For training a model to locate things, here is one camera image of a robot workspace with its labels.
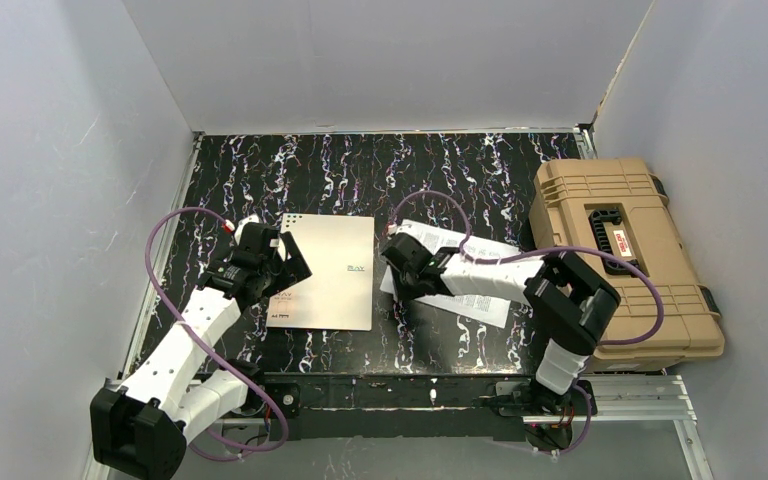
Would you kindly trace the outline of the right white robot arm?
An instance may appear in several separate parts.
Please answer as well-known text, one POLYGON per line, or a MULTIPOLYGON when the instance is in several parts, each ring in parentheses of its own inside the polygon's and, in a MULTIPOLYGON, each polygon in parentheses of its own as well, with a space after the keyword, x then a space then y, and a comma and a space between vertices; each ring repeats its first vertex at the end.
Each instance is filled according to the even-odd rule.
POLYGON ((503 398, 529 413, 564 411, 620 304, 617 291, 574 252, 545 254, 536 269, 523 262, 481 264, 464 259, 455 247, 431 252, 413 236, 397 233, 381 255, 399 300, 477 295, 530 306, 549 341, 534 377, 503 398))

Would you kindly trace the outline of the beige file folder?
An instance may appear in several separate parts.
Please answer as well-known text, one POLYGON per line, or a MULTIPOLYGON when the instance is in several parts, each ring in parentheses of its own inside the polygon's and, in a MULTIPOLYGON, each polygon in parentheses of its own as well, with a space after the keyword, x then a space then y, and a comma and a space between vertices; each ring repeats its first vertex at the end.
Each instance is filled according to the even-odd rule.
POLYGON ((312 275, 268 305, 269 328, 369 331, 372 327, 374 219, 285 213, 289 232, 312 275))

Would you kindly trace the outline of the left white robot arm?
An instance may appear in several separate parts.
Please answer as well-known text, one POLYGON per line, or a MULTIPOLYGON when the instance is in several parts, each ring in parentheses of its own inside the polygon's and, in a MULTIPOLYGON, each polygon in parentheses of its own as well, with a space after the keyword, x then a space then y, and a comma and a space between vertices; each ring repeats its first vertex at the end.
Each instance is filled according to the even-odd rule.
POLYGON ((170 479, 192 440, 251 395, 286 429, 281 407, 245 373, 247 363, 226 360, 213 347, 247 308, 311 274, 291 233, 241 224, 148 359, 91 400, 94 459, 137 479, 170 479))

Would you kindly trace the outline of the printed white paper sheet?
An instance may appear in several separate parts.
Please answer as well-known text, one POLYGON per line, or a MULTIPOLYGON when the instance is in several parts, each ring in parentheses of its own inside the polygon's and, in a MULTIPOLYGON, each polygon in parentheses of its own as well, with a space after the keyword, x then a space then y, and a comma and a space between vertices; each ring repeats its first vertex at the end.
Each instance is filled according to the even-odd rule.
MULTIPOLYGON (((419 233, 417 240, 431 253, 450 246, 460 250, 461 242, 466 237, 464 233, 412 222, 419 233)), ((513 248, 508 245, 479 239, 477 249, 460 251, 446 265, 442 279, 453 297, 434 295, 410 301, 502 328, 506 325, 510 306, 527 302, 524 295, 526 281, 534 277, 542 265, 539 259, 505 262, 503 257, 512 252, 513 248)), ((388 266, 381 290, 394 293, 388 266)))

